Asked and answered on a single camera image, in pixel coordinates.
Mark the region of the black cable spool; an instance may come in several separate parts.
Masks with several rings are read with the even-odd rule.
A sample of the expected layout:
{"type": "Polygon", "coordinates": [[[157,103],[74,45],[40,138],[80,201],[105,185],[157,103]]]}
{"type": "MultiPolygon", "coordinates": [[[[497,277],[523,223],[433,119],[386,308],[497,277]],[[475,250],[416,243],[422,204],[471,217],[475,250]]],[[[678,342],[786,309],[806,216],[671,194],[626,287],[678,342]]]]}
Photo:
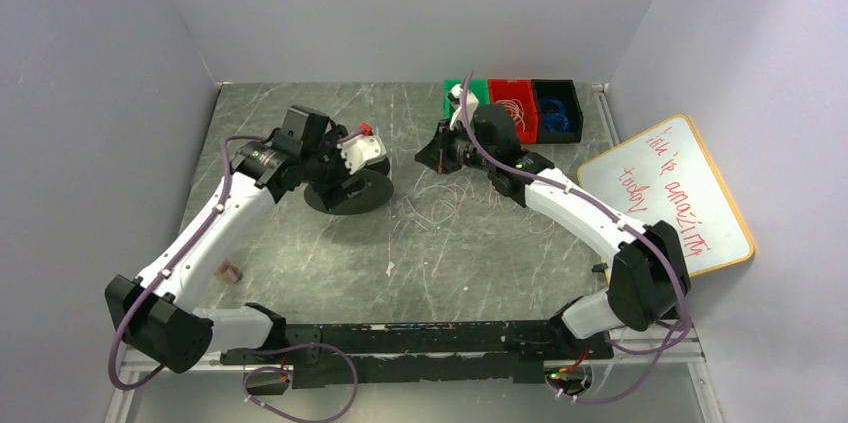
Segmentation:
{"type": "Polygon", "coordinates": [[[309,184],[304,190],[304,201],[313,210],[336,216],[375,211],[387,204],[394,194],[390,171],[390,160],[384,159],[350,175],[338,185],[309,184]]]}

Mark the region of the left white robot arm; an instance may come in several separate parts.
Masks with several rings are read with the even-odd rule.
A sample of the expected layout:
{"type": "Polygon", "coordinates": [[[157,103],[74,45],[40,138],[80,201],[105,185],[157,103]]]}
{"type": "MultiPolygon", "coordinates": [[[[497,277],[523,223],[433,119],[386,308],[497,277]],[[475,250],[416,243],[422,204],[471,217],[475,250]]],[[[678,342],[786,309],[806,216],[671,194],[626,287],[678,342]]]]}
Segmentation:
{"type": "Polygon", "coordinates": [[[198,303],[210,279],[249,227],[302,184],[327,210],[351,200],[356,178],[387,175],[387,148],[366,124],[350,132],[317,110],[295,105],[267,136],[239,135],[221,142],[223,176],[212,197],[185,230],[136,277],[117,275],[105,298],[115,326],[108,374],[118,389],[119,349],[127,345],[157,362],[157,370],[183,373],[215,351],[274,355],[290,343],[283,316],[255,303],[211,310],[198,303]]]}

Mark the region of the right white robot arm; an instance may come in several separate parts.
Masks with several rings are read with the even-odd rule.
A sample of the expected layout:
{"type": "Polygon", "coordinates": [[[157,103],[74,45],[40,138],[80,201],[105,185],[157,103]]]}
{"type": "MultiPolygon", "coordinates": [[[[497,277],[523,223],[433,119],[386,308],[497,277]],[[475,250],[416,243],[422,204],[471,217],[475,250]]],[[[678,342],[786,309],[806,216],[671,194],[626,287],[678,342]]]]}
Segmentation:
{"type": "Polygon", "coordinates": [[[691,287],[672,225],[643,223],[603,203],[550,160],[525,149],[501,107],[440,121],[416,162],[438,174],[465,167],[487,174],[495,190],[540,213],[593,249],[610,266],[607,289],[568,304],[554,322],[576,339],[627,327],[644,331],[684,302],[691,287]]]}

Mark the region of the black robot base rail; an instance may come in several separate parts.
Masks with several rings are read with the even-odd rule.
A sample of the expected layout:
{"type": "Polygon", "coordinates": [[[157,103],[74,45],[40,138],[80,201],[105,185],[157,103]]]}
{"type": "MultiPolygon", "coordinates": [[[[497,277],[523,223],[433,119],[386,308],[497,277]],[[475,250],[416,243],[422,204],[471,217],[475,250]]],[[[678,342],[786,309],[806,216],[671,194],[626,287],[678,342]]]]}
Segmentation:
{"type": "Polygon", "coordinates": [[[228,366],[286,363],[296,389],[420,381],[506,379],[536,384],[557,366],[609,360],[611,346],[601,334],[579,340],[548,320],[429,322],[391,324],[290,324],[286,355],[258,355],[232,349],[228,366]]]}

